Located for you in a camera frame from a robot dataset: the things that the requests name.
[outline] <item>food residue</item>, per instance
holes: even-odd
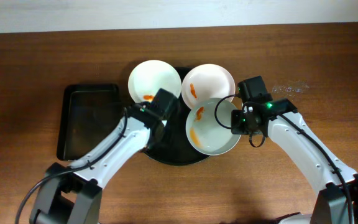
[[[200,140],[198,140],[196,131],[194,128],[190,128],[190,138],[197,147],[201,147]]]
[[[204,106],[200,107],[200,108],[197,110],[197,112],[196,112],[196,115],[197,115],[196,121],[199,121],[199,120],[202,119],[203,113],[204,113]]]
[[[144,95],[143,99],[148,100],[148,101],[152,101],[154,99],[153,95]]]
[[[190,91],[191,91],[191,94],[194,96],[194,98],[196,98],[197,100],[197,95],[196,95],[196,90],[194,89],[194,84],[190,84]]]

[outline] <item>white wall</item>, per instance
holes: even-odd
[[[358,0],[0,0],[0,32],[358,21]]]

